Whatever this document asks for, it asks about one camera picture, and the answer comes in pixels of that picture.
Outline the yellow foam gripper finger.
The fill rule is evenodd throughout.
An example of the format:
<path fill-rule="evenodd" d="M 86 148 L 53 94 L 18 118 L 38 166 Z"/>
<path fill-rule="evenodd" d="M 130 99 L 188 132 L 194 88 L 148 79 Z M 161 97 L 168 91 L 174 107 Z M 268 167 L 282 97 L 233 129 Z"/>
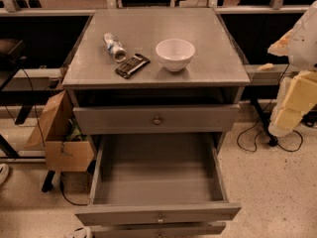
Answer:
<path fill-rule="evenodd" d="M 275 109 L 273 125 L 278 129 L 290 131 L 300 123 L 302 117 L 302 112 L 297 112 L 292 109 Z"/>
<path fill-rule="evenodd" d="M 290 81 L 282 107 L 307 114 L 317 104 L 317 72 L 303 70 Z"/>

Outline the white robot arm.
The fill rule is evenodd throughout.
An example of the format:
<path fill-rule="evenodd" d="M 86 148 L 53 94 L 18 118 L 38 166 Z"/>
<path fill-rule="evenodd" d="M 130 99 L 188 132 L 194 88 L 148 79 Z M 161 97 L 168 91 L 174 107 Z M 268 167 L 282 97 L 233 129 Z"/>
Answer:
<path fill-rule="evenodd" d="M 270 116 L 269 132 L 283 137 L 317 105 L 317 1 L 267 52 L 287 56 L 289 64 L 299 69 L 293 78 L 286 76 L 281 81 Z"/>

